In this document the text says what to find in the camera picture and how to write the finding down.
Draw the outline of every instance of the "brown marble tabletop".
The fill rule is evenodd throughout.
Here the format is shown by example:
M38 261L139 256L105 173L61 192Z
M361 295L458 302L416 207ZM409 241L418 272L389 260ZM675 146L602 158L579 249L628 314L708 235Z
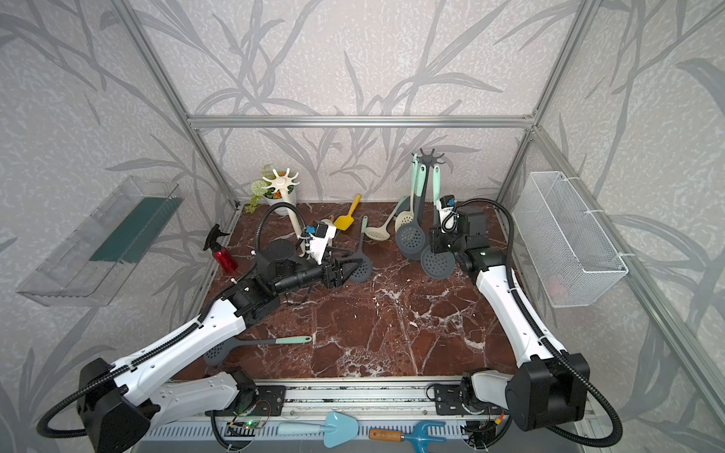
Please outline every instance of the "brown marble tabletop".
M395 203L360 203L355 222L339 231L334 245L355 249L364 215L370 226L380 226ZM309 224L325 217L345 215L349 204L300 204ZM249 267L254 231L266 206L244 213L228 248ZM486 207L492 245L505 247L496 213ZM423 229L432 226L431 203L426 203ZM513 351L486 299L458 267L446 280L434 280L400 255L395 245L394 221L387 241L365 238L363 251L373 261L373 276L364 283L348 282L328 290L320 284L281 297L281 306L260 324L238 335L240 339L310 335L299 345L241 346L219 367L199 358L175 378L190 380L240 367L253 379L330 378L344 376L459 375L490 367L503 373L516 370ZM274 238L291 237L287 217L272 214L265 224L262 247ZM221 270L207 295L227 286Z

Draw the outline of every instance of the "yellow spatula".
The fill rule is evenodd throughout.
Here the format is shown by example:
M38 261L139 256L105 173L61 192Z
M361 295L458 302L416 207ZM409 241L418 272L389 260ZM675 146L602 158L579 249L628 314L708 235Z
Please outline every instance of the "yellow spatula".
M357 204L360 203L361 198L362 196L360 194L355 195L355 199L352 200L350 212L348 212L347 215L341 215L337 218L337 220L335 220L335 228L343 231L350 228L350 225L352 225L352 212L355 211L355 208L357 207Z

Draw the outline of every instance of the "mesh basket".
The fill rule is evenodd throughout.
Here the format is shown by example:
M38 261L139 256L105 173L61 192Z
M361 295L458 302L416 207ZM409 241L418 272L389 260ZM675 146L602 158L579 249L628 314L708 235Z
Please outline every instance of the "mesh basket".
M593 304L627 266L562 172L534 172L513 210L552 307Z

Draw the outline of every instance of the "red spray bottle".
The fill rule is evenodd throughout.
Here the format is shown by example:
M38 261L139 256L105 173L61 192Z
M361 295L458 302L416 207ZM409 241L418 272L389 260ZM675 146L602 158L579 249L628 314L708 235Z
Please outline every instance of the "red spray bottle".
M217 223L212 227L212 230L207 236L207 241L204 243L204 250L211 249L214 259L217 260L219 265L225 272L227 272L227 274L231 274L236 271L239 264L234 261L234 258L231 256L226 247L222 247L221 244L217 242L217 239L221 236L229 236L229 233L222 233L221 230L219 230L219 224Z

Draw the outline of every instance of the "blue trowel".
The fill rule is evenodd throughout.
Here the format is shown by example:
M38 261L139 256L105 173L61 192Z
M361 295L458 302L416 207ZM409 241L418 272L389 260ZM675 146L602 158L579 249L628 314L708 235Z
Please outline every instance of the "blue trowel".
M278 436L296 436L299 434L323 434L323 443L332 448L357 437L357 420L338 412L330 412L324 425L314 423L282 422L277 427Z

